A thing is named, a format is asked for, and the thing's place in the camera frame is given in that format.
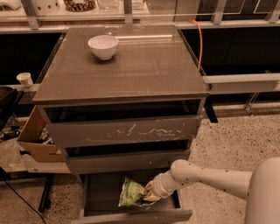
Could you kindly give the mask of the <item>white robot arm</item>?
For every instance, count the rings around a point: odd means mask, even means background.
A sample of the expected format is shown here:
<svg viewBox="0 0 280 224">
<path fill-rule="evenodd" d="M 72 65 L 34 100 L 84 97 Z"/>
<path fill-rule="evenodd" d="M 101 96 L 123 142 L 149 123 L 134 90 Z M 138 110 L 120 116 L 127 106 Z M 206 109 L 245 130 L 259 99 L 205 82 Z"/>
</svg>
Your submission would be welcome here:
<svg viewBox="0 0 280 224">
<path fill-rule="evenodd" d="M 179 159 L 147 184 L 143 198 L 165 199 L 192 183 L 245 200 L 245 224 L 280 224 L 280 157 L 263 160 L 253 171 L 206 168 Z"/>
</svg>

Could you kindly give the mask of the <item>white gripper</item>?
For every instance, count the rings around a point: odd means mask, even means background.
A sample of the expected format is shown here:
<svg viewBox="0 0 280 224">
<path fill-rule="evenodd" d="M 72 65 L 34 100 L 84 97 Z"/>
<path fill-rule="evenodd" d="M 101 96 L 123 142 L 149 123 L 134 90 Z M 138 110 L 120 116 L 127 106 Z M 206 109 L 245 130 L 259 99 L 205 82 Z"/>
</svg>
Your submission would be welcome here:
<svg viewBox="0 0 280 224">
<path fill-rule="evenodd" d="M 148 202 L 156 202 L 166 199 L 176 190 L 176 181 L 170 171 L 158 174 L 145 187 L 139 190 L 141 199 Z"/>
</svg>

